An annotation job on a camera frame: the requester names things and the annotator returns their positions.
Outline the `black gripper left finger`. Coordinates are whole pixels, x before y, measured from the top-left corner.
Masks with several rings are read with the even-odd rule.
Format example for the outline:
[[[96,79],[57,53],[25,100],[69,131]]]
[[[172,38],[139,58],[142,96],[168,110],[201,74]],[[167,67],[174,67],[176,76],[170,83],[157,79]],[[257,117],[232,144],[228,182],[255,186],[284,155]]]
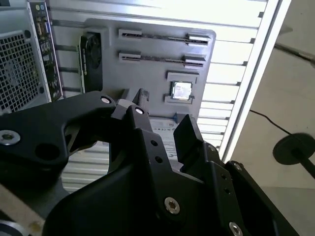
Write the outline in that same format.
[[[65,197],[61,173],[69,158],[97,141],[108,142],[114,172],[144,169],[158,192],[158,174],[173,171],[146,110],[89,92],[0,118],[0,182],[9,194],[47,219]]]

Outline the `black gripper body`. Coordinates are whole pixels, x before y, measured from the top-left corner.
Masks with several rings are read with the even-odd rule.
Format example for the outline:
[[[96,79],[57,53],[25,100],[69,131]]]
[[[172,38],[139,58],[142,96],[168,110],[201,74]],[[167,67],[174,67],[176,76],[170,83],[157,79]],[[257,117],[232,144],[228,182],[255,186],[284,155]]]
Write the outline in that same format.
[[[221,236],[205,184],[179,172],[159,173],[158,192],[134,164],[62,199],[49,213],[46,236]]]

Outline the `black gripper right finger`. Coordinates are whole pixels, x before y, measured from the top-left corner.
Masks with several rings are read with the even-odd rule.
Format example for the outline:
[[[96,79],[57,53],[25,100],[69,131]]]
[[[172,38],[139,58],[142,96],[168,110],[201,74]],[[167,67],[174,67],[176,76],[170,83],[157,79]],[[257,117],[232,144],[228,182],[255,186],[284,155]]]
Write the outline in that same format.
[[[203,182],[202,226],[214,236],[296,236],[283,214],[237,161],[223,163],[186,115],[174,131],[180,171]]]

